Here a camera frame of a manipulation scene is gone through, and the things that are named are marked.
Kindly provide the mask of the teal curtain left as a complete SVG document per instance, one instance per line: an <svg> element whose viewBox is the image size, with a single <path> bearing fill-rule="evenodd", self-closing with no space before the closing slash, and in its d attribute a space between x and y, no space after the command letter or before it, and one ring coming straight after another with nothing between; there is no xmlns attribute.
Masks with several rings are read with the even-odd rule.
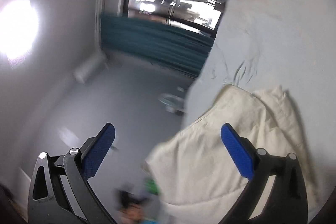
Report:
<svg viewBox="0 0 336 224"><path fill-rule="evenodd" d="M101 45L197 78L214 39L202 34L151 22L103 13Z"/></svg>

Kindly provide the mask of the green plastic bag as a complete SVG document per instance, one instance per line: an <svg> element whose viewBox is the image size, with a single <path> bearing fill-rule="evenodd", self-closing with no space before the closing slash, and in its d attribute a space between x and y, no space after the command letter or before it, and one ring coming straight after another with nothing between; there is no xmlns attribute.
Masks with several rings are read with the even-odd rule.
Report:
<svg viewBox="0 0 336 224"><path fill-rule="evenodd" d="M159 196L159 188L152 178L146 178L144 182L145 188L150 194Z"/></svg>

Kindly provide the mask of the cream puffer jacket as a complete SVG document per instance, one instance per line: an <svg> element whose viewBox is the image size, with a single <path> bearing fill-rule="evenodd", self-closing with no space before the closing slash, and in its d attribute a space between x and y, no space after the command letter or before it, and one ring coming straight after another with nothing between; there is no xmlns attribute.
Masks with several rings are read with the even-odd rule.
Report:
<svg viewBox="0 0 336 224"><path fill-rule="evenodd" d="M218 223L240 196L247 179L221 140L225 123L271 155L295 153L305 180L308 209L317 206L318 188L288 94L279 86L249 93L228 85L207 112L156 145L145 160L159 190L161 222Z"/></svg>

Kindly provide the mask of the light blue bed sheet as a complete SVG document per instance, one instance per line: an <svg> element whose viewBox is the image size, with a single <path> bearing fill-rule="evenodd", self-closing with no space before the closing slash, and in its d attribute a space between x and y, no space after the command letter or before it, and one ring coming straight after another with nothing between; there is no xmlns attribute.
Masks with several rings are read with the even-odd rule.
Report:
<svg viewBox="0 0 336 224"><path fill-rule="evenodd" d="M335 188L335 0L228 0L214 46L187 93L183 126L199 118L225 84L288 91L321 209Z"/></svg>

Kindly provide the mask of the white standing fan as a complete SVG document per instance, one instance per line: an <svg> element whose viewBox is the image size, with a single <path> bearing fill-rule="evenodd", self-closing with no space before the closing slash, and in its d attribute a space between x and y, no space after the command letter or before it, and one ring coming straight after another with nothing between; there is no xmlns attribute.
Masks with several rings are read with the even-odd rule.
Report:
<svg viewBox="0 0 336 224"><path fill-rule="evenodd" d="M163 93L159 96L159 102L165 105L166 111L173 114L182 114L185 112L185 100L182 97L175 96L169 93Z"/></svg>

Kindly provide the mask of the white air conditioner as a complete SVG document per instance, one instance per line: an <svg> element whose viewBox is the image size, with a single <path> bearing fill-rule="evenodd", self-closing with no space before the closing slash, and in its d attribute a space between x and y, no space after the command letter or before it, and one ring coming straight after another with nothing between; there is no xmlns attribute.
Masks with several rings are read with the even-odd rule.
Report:
<svg viewBox="0 0 336 224"><path fill-rule="evenodd" d="M83 85L88 83L107 61L107 56L102 51L92 54L73 71L73 76L76 82Z"/></svg>

